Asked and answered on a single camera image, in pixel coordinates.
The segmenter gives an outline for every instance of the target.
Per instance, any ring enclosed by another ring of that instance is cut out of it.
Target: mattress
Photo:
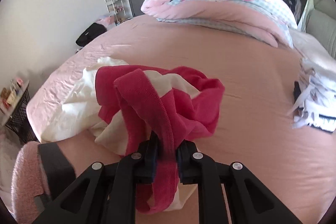
[[[144,15],[99,36],[51,74],[27,106],[37,137],[53,112],[102,56],[172,69],[195,68],[218,78],[226,91],[213,137],[195,141],[215,161],[242,162],[304,224],[316,224],[336,195],[336,137],[318,129],[292,129],[294,81],[300,55],[241,34],[201,26],[157,22]],[[119,160],[83,132],[59,142],[79,175],[92,162]],[[183,209],[137,214],[137,223],[198,223],[197,192]]]

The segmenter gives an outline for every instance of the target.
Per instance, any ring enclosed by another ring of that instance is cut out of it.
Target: red cloth
[[[194,86],[199,95],[191,99],[186,92],[172,88],[161,98],[143,71],[155,70],[162,75],[174,73]],[[162,144],[157,172],[152,185],[139,185],[136,208],[142,213],[165,210],[172,203],[179,181],[175,150],[180,143],[212,136],[219,117],[224,86],[218,79],[188,67],[172,70],[139,65],[102,67],[95,80],[99,117],[110,123],[121,109],[127,132],[126,155],[135,152],[146,140],[146,123]],[[147,200],[154,195],[154,206]]]

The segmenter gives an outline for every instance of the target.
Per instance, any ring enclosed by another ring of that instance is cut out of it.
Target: silver screw
[[[233,169],[236,170],[241,170],[243,168],[243,165],[240,162],[235,162],[234,164],[232,164]]]
[[[138,153],[138,152],[135,152],[135,153],[133,153],[132,154],[132,159],[134,159],[134,160],[138,160],[138,159],[140,159],[141,158],[141,154],[140,153]]]
[[[201,158],[203,158],[203,154],[199,153],[199,152],[196,152],[196,153],[193,154],[193,158],[197,159],[197,160],[200,160]]]
[[[95,162],[91,167],[93,170],[99,170],[102,167],[102,164],[100,162]]]

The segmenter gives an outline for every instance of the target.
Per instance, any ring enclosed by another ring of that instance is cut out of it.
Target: red and white garment
[[[151,130],[161,142],[154,183],[137,187],[137,209],[142,213],[176,209],[169,208],[181,200],[182,192],[177,188],[175,150],[184,139],[213,135],[224,86],[188,67],[126,65],[100,68],[95,88],[99,117],[109,124],[97,143],[118,155],[129,155]]]

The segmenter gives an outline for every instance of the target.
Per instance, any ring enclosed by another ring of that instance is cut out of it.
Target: black backpack
[[[92,40],[101,34],[105,33],[107,30],[105,26],[93,23],[90,27],[88,27],[77,39],[76,44],[80,47],[84,47],[88,45]]]

